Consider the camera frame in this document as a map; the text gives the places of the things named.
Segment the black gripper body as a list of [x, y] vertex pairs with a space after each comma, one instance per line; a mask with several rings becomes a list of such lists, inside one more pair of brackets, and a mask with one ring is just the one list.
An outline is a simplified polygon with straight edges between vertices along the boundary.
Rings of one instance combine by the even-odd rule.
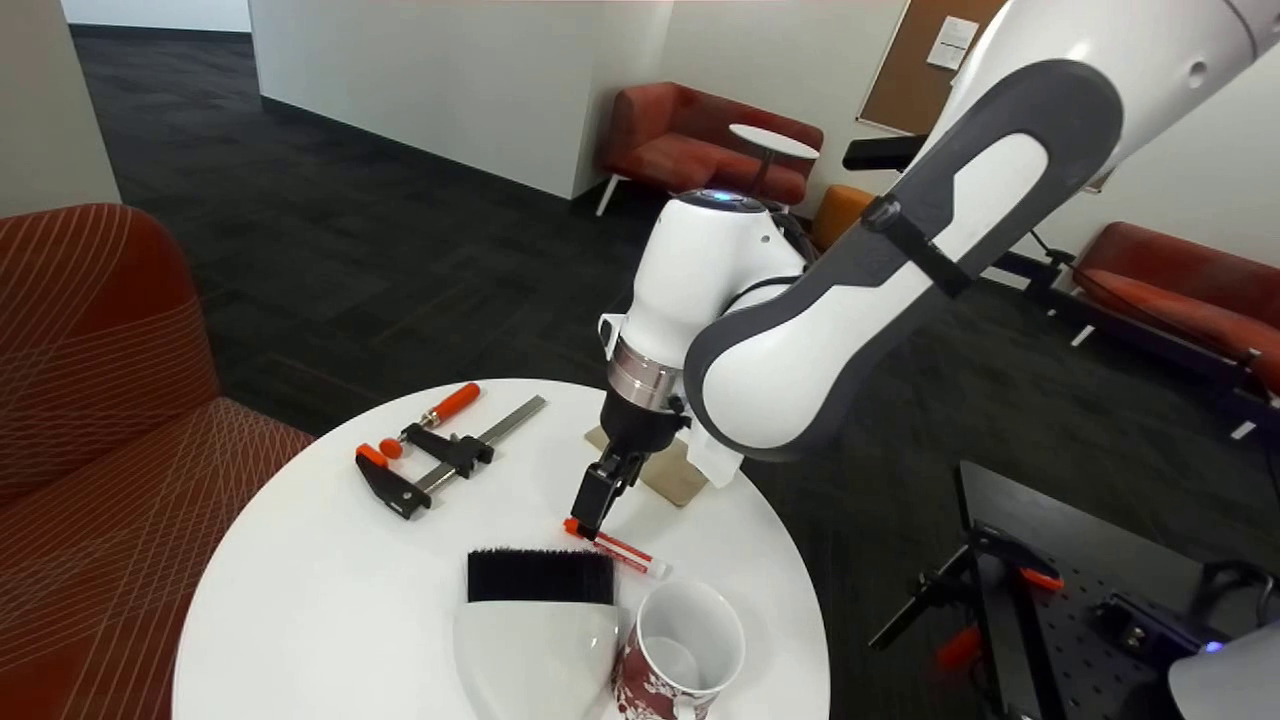
[[594, 494], [620, 496], [648, 455], [663, 452], [692, 418], [678, 402], [667, 409], [637, 409], [623, 398], [609, 398], [599, 409], [603, 455], [588, 468]]

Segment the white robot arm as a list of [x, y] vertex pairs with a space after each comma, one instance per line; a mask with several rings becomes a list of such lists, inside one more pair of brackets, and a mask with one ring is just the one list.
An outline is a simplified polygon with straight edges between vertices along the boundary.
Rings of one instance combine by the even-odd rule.
[[901, 182], [818, 257], [719, 187], [670, 198], [609, 321], [599, 531], [648, 455], [716, 483], [840, 434], [871, 370], [1042, 216], [1280, 43], [1280, 0], [1004, 0]]

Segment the black perforated robot base table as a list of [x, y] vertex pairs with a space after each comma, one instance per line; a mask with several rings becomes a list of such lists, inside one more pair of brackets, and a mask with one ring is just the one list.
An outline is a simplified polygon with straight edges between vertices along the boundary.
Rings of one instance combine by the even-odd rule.
[[1047, 671], [1012, 646], [974, 671], [988, 720], [1280, 720], [1277, 576], [1246, 561], [1186, 561], [1012, 477], [956, 468], [962, 535], [1022, 541], [1068, 592], [1035, 603]]

